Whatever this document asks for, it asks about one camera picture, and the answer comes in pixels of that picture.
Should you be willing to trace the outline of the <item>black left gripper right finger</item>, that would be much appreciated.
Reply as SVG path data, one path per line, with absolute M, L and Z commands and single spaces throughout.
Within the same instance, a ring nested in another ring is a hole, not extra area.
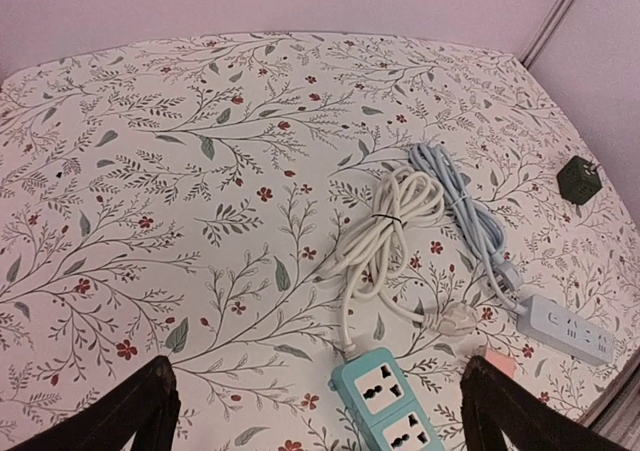
M 461 416 L 469 450 L 505 450 L 509 440 L 519 450 L 621 450 L 595 432 L 618 397 L 628 397 L 637 357 L 607 386 L 575 422 L 539 401 L 482 356 L 472 357 L 461 378 Z

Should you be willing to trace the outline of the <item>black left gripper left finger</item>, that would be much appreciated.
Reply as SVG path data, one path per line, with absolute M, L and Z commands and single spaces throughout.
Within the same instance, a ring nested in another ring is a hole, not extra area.
M 75 403 L 56 390 L 30 391 L 31 366 L 9 369 L 1 391 L 3 450 L 170 450 L 181 401 L 169 359 L 156 356 L 102 395 Z

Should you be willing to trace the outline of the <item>dark green cube socket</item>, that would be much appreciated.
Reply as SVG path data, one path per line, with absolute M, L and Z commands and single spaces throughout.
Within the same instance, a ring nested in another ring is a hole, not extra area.
M 580 156 L 573 156 L 556 175 L 559 192 L 566 201 L 582 206 L 601 189 L 598 166 Z

